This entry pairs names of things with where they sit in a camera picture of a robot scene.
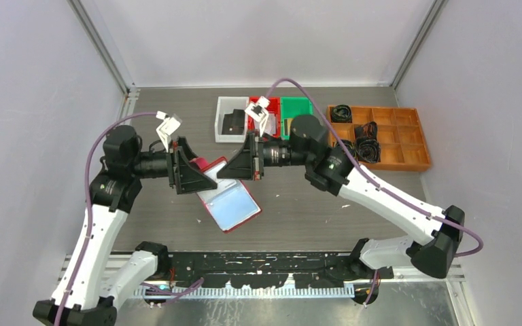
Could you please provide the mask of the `red card holder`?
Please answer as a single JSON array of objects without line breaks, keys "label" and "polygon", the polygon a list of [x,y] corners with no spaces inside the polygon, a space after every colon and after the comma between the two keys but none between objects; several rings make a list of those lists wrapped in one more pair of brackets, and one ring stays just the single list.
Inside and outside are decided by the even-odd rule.
[{"label": "red card holder", "polygon": [[217,178],[217,172],[227,162],[222,156],[206,166],[201,164],[201,171],[217,183],[217,188],[196,193],[223,233],[233,231],[262,212],[261,206],[241,180]]}]

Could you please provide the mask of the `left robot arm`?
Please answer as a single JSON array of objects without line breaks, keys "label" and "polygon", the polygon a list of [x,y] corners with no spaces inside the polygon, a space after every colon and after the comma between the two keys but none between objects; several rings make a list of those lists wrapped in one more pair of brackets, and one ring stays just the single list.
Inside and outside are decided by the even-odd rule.
[{"label": "left robot arm", "polygon": [[86,212],[73,255],[52,297],[38,301],[33,309],[33,317],[44,325],[114,325],[121,305],[142,282],[174,276],[167,246],[143,241],[116,274],[103,280],[142,179],[167,178],[177,194],[217,187],[198,168],[183,137],[170,151],[142,151],[141,137],[127,125],[110,129],[101,139],[103,167],[93,180],[85,181]]}]

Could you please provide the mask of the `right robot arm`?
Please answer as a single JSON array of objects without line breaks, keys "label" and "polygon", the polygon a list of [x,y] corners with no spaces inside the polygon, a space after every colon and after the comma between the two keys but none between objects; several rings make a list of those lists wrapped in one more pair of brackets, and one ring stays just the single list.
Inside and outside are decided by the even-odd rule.
[{"label": "right robot arm", "polygon": [[342,147],[331,147],[328,130],[314,115],[292,121],[287,140],[248,132],[239,153],[217,173],[219,179],[259,180],[266,167],[303,166],[305,179],[320,191],[360,204],[398,226],[400,238],[362,238],[347,268],[360,279],[375,271],[413,266],[433,278],[445,278],[462,240],[464,212],[456,206],[432,206],[390,185],[365,166],[354,164]]}]

